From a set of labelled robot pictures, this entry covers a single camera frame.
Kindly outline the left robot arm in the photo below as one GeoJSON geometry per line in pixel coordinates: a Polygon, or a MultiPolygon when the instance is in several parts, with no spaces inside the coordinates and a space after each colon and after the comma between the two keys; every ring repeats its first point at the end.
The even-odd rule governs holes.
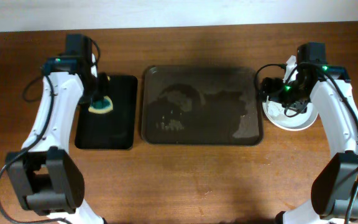
{"type": "Polygon", "coordinates": [[[96,42],[83,34],[68,34],[65,51],[41,67],[43,93],[30,134],[18,152],[6,156],[6,172],[23,210],[41,223],[105,223],[85,200],[85,181],[69,155],[75,111],[112,111],[109,78],[98,73],[96,42]]]}

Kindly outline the green yellow sponge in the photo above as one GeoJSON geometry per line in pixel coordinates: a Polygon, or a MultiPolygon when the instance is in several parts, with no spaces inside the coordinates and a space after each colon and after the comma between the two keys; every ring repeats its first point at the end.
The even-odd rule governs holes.
{"type": "Polygon", "coordinates": [[[112,100],[108,96],[104,96],[101,100],[93,101],[88,107],[88,111],[94,114],[107,114],[114,109],[112,100]]]}

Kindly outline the white plate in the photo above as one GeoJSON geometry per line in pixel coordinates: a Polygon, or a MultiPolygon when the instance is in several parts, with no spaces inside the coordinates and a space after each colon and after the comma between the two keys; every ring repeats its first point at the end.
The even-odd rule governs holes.
{"type": "Polygon", "coordinates": [[[294,116],[295,111],[288,109],[285,115],[285,108],[280,104],[268,99],[262,102],[262,109],[267,119],[277,127],[287,131],[302,131],[309,128],[317,119],[318,112],[312,103],[308,103],[305,110],[294,116]]]}

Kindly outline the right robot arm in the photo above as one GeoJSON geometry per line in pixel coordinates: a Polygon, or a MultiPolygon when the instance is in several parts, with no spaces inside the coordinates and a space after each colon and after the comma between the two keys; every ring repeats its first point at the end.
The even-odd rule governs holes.
{"type": "Polygon", "coordinates": [[[326,60],[324,43],[308,42],[286,63],[283,78],[254,78],[263,104],[276,103],[296,118],[316,112],[331,159],[311,187],[308,201],[282,211],[275,223],[358,223],[358,109],[345,67],[326,60]]]}

